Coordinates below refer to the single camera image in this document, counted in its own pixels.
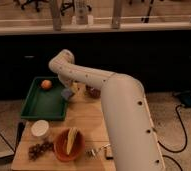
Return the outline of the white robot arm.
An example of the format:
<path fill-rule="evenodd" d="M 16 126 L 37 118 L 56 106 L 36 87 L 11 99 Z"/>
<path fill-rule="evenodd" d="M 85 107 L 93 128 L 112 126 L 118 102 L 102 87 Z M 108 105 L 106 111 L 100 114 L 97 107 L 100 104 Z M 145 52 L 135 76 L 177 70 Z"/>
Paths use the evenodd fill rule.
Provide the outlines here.
<path fill-rule="evenodd" d="M 101 107 L 116 171 L 165 171 L 141 82 L 129 75 L 79 66 L 67 49 L 49 61 L 66 87 L 75 81 L 101 92 Z"/>

